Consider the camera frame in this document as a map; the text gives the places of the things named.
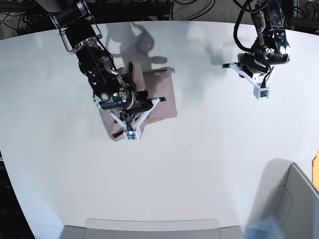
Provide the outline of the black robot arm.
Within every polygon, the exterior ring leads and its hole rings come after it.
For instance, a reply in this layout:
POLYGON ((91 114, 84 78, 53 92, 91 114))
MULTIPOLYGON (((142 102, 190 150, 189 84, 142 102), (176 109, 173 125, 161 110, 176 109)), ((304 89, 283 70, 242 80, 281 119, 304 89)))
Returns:
POLYGON ((233 38, 245 53, 238 56, 237 67, 248 76, 267 75, 273 65, 286 64, 290 60, 291 47, 287 41, 285 18, 278 0, 257 0, 251 8, 251 0, 235 4, 240 8, 235 22, 233 38), (245 47, 238 38, 238 30, 245 13, 250 13, 257 32, 251 47, 245 47))
POLYGON ((134 115, 153 107, 147 92, 138 91, 132 74, 118 72, 84 0, 39 0, 38 4, 48 12, 66 50, 77 56, 97 108, 134 115))

